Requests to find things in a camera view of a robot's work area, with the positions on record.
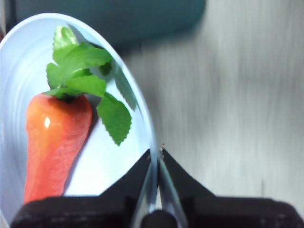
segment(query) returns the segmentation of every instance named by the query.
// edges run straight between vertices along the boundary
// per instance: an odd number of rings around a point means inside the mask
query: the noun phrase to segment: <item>carrot top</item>
[[[111,64],[112,56],[89,43],[78,44],[70,28],[58,26],[54,33],[53,60],[55,63],[47,65],[50,90],[44,94],[65,101],[83,94],[100,97],[97,113],[114,142],[120,145],[130,130],[130,113],[121,101],[106,92],[106,82],[89,69],[106,68]]]

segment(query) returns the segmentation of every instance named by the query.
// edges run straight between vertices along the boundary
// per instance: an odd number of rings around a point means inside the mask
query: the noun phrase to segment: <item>fake carrot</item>
[[[85,96],[68,103],[39,94],[27,110],[28,165],[24,202],[60,196],[92,121]]]
[[[92,121],[92,108],[84,94],[101,98],[97,114],[117,145],[126,138],[131,125],[128,109],[106,92],[106,82],[89,69],[111,62],[106,50],[78,44],[71,29],[58,26],[53,60],[55,63],[47,65],[50,90],[34,96],[27,109],[25,203],[63,193]]]

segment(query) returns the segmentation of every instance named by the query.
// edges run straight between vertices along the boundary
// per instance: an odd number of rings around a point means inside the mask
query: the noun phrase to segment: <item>white bowl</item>
[[[53,34],[58,25],[71,27],[79,39],[101,46],[112,55],[121,75],[108,83],[107,91],[124,102],[132,116],[130,132],[119,147],[101,120],[97,120],[65,195],[99,195],[122,177],[147,149],[151,149],[156,164],[157,146],[148,108],[133,76],[111,45],[91,27],[70,16],[44,13],[30,17],[14,27],[0,43],[1,212],[9,223],[23,202],[27,160],[25,111],[34,95],[48,90],[46,65],[52,61]],[[134,110],[124,99],[130,96],[135,98]]]

